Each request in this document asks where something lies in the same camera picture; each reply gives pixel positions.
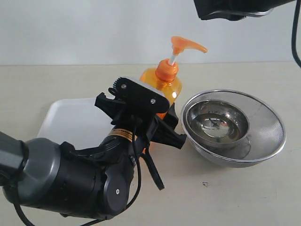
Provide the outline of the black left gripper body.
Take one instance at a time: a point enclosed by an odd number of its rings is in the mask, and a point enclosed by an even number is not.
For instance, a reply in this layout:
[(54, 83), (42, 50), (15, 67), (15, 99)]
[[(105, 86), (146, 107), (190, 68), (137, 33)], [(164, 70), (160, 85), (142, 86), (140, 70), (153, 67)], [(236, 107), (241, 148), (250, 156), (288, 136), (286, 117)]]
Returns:
[(153, 117), (136, 115), (124, 101), (118, 100), (116, 97), (109, 99), (104, 93), (96, 97), (95, 106), (111, 118), (111, 125), (114, 126), (103, 143), (113, 136), (131, 141), (130, 133), (135, 125), (138, 135), (150, 142), (156, 129), (156, 125), (153, 124), (156, 115)]

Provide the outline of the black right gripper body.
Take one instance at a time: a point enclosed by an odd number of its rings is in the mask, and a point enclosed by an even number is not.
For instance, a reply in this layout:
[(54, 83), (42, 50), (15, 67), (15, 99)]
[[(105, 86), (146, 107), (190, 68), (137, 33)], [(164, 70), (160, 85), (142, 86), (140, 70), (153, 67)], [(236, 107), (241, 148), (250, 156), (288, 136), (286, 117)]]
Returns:
[(194, 0), (201, 20), (226, 19), (238, 21), (246, 17), (262, 17), (288, 0)]

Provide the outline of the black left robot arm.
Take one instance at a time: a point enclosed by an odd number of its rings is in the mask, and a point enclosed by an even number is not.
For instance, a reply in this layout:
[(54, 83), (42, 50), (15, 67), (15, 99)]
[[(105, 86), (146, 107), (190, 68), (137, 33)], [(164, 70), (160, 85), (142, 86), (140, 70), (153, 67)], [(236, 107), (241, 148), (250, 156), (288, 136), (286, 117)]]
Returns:
[(21, 220), (22, 207), (57, 212), (64, 217), (109, 220), (135, 201), (129, 197), (134, 174), (144, 159), (158, 189), (163, 182), (149, 153), (151, 142), (182, 148), (186, 136), (158, 114), (169, 103), (162, 96), (104, 93), (95, 105), (111, 118), (112, 130), (96, 147), (76, 149), (47, 138), (28, 141), (0, 135), (0, 185)]

